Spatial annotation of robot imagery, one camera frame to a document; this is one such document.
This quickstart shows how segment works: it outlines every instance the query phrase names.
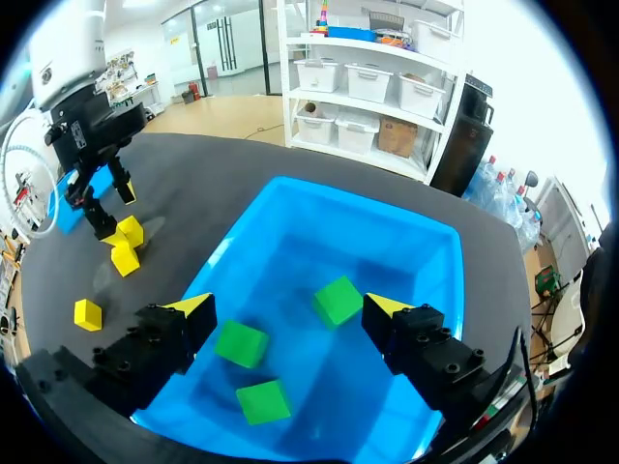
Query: blue plastic bin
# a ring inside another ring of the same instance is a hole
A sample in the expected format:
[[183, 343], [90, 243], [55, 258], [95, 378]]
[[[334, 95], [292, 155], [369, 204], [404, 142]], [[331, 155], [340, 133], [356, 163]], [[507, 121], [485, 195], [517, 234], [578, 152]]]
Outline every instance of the blue plastic bin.
[[329, 37], [339, 39], [354, 39], [355, 41], [376, 42], [376, 33], [369, 29], [356, 27], [329, 26]]
[[[185, 376], [135, 421], [187, 445], [273, 460], [400, 463], [421, 454], [441, 416], [394, 377], [361, 327], [330, 331], [313, 294], [341, 276], [361, 293], [429, 303], [461, 335], [462, 255], [452, 227], [335, 188], [274, 179], [237, 220], [185, 298], [216, 296], [219, 326]], [[225, 321], [270, 336], [245, 369], [214, 352]], [[292, 417], [248, 425], [236, 389], [280, 379]]]
[[[69, 183], [69, 178], [72, 173], [73, 171], [65, 174], [65, 176], [58, 182], [58, 193], [62, 196], [62, 198], [60, 198], [60, 201], [58, 202], [58, 221], [56, 222], [56, 225], [65, 234], [69, 234], [77, 225], [79, 220], [84, 216], [83, 210], [73, 210], [65, 199], [65, 190], [67, 189], [67, 184]], [[112, 181], [112, 173], [109, 172], [109, 168], [107, 166], [97, 171], [89, 184], [94, 190], [93, 196], [95, 198], [101, 198], [107, 189], [111, 187]], [[47, 207], [47, 214], [50, 217], [54, 214], [55, 206], [54, 192], [52, 191], [49, 195], [49, 203]]]

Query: white shelf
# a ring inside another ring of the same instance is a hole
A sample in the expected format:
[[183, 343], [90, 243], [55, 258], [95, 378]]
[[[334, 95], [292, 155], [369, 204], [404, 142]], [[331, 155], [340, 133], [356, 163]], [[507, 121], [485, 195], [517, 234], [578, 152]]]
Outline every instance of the white shelf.
[[426, 180], [426, 169], [421, 163], [414, 159], [405, 159], [392, 155], [391, 153], [385, 153], [378, 150], [375, 146], [372, 147], [371, 152], [368, 155], [359, 155], [357, 153], [348, 152], [338, 147], [338, 138], [334, 135], [329, 145], [322, 145], [319, 143], [310, 143], [301, 140], [297, 133], [292, 138], [292, 146], [297, 148], [305, 148], [306, 150], [312, 150], [314, 152], [327, 153], [329, 155], [335, 155], [336, 157], [346, 158], [348, 160], [355, 160], [364, 162], [365, 164], [371, 164], [387, 171], [392, 171], [402, 176], [410, 177], [420, 182]]
[[287, 93], [287, 96], [290, 99], [341, 104], [343, 106], [350, 106], [353, 108], [364, 109], [366, 111], [372, 111], [374, 113], [385, 114], [387, 116], [401, 119], [402, 121], [408, 121], [409, 123], [417, 124], [418, 126], [428, 128], [438, 133], [442, 133], [445, 129], [443, 125], [432, 121], [431, 119], [400, 109], [399, 105], [395, 102], [395, 99], [393, 99], [393, 97], [388, 97], [384, 103], [376, 103], [374, 101], [366, 101], [348, 97], [348, 91], [346, 89], [337, 89], [337, 91], [333, 93], [326, 93], [313, 92], [310, 90], [301, 90], [300, 88], [291, 90]]
[[404, 50], [396, 46], [385, 45], [383, 43], [374, 43], [366, 41], [356, 41], [354, 39], [339, 39], [331, 37], [289, 37], [287, 39], [289, 45], [327, 45], [327, 46], [347, 46], [349, 48], [361, 48], [362, 50], [377, 51], [387, 55], [394, 55], [406, 60], [415, 61], [424, 65], [432, 66], [438, 70], [445, 71], [449, 74], [457, 74], [457, 67], [449, 63], [435, 60], [429, 56], [422, 55], [415, 51]]

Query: ceiling light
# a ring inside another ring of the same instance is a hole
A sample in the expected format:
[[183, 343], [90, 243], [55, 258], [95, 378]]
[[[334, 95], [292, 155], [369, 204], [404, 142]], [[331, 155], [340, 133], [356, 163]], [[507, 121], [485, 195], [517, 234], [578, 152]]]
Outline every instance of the ceiling light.
[[123, 8], [140, 8], [153, 5], [157, 0], [123, 0]]

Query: dark table surface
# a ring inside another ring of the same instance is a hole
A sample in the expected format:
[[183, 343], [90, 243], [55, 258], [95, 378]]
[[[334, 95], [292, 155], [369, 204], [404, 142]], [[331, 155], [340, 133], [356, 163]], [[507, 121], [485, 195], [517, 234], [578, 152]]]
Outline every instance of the dark table surface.
[[[141, 268], [121, 278], [110, 247], [83, 219], [69, 235], [59, 229], [35, 241], [22, 266], [23, 307], [30, 348], [61, 344], [90, 363], [92, 348], [125, 333], [128, 318], [148, 303], [181, 299], [206, 259], [260, 190], [276, 176], [344, 189], [453, 226], [464, 259], [463, 341], [486, 351], [486, 368], [503, 363], [517, 325], [530, 333], [529, 295], [514, 229], [443, 191], [357, 161], [260, 142], [180, 134], [139, 134], [121, 151], [137, 201], [125, 206], [112, 189], [103, 207], [129, 215], [152, 240]], [[103, 330], [74, 324], [74, 303], [104, 310]]]

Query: yellow cube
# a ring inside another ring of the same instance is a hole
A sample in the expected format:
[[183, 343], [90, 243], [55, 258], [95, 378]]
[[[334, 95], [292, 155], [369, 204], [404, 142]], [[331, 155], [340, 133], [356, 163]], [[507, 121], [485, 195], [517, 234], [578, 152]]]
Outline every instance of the yellow cube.
[[112, 249], [112, 263], [122, 277], [128, 276], [139, 268], [139, 260], [135, 250], [129, 244], [121, 244]]
[[100, 331], [103, 328], [103, 312], [93, 302], [80, 300], [75, 302], [74, 322], [88, 332]]
[[121, 220], [118, 228], [127, 236], [131, 247], [139, 247], [144, 243], [144, 228], [134, 216]]

